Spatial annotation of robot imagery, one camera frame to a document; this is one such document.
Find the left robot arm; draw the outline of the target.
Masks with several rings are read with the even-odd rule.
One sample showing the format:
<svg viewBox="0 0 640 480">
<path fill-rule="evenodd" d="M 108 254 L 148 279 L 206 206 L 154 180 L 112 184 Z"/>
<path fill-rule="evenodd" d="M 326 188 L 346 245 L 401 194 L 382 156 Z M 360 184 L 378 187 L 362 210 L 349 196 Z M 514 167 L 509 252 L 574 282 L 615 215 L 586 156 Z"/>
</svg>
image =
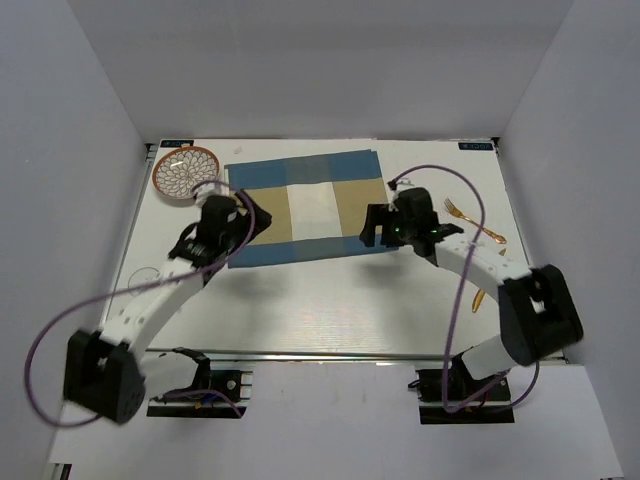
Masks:
<svg viewBox="0 0 640 480">
<path fill-rule="evenodd" d="M 200 219 L 188 225 L 159 272 L 159 286 L 144 288 L 103 327 L 78 330 L 68 342 L 63 395 L 97 416 L 122 425 L 147 399 L 189 400 L 214 395 L 210 360 L 177 347 L 145 354 L 151 341 L 224 264 L 269 228 L 272 216 L 243 190 L 213 194 Z"/>
</svg>

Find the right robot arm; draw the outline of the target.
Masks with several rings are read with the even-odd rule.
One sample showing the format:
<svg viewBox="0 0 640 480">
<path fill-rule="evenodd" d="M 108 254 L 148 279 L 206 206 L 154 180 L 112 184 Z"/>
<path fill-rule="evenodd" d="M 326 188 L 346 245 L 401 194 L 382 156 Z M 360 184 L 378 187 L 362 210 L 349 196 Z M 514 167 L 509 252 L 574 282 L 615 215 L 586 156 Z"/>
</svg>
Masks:
<svg viewBox="0 0 640 480">
<path fill-rule="evenodd" d="M 397 194 L 389 204 L 367 206 L 359 239 L 366 247 L 410 246 L 432 265 L 456 273 L 498 303 L 499 334 L 457 355 L 453 390 L 472 399 L 488 377 L 529 366 L 580 342 L 584 329 L 564 275 L 534 268 L 474 243 L 464 230 L 441 223 L 424 188 Z"/>
</svg>

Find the floral patterned ceramic plate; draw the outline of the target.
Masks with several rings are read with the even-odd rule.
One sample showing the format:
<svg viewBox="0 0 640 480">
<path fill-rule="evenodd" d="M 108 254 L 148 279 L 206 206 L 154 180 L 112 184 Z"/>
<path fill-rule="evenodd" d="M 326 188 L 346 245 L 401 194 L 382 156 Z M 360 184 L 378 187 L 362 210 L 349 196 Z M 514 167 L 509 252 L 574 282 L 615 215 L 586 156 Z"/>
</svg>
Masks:
<svg viewBox="0 0 640 480">
<path fill-rule="evenodd" d="M 218 179 L 220 170 L 220 162 L 210 150 L 183 146 L 155 163 L 151 182 L 163 202 L 184 206 L 193 201 L 193 188 L 205 180 Z"/>
</svg>

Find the blue beige checked placemat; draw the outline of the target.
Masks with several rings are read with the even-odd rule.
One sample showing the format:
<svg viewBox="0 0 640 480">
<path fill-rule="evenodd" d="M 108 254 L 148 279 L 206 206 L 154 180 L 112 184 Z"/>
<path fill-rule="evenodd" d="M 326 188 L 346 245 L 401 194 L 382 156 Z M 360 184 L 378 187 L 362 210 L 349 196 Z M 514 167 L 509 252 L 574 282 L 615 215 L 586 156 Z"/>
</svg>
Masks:
<svg viewBox="0 0 640 480">
<path fill-rule="evenodd" d="M 359 240 L 367 206 L 387 201 L 378 155 L 372 150 L 281 158 L 225 167 L 228 182 L 243 188 L 272 224 L 229 261 L 231 268 L 384 253 Z"/>
</svg>

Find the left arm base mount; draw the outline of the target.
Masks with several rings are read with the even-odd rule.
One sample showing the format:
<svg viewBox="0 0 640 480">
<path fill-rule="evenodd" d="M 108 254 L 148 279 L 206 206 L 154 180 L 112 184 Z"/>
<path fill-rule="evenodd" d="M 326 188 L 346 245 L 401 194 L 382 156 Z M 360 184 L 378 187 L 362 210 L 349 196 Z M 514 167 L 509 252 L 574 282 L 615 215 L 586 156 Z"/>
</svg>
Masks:
<svg viewBox="0 0 640 480">
<path fill-rule="evenodd" d="M 195 350 L 150 353 L 142 373 L 151 418 L 241 419 L 252 395 L 252 365 Z"/>
</svg>

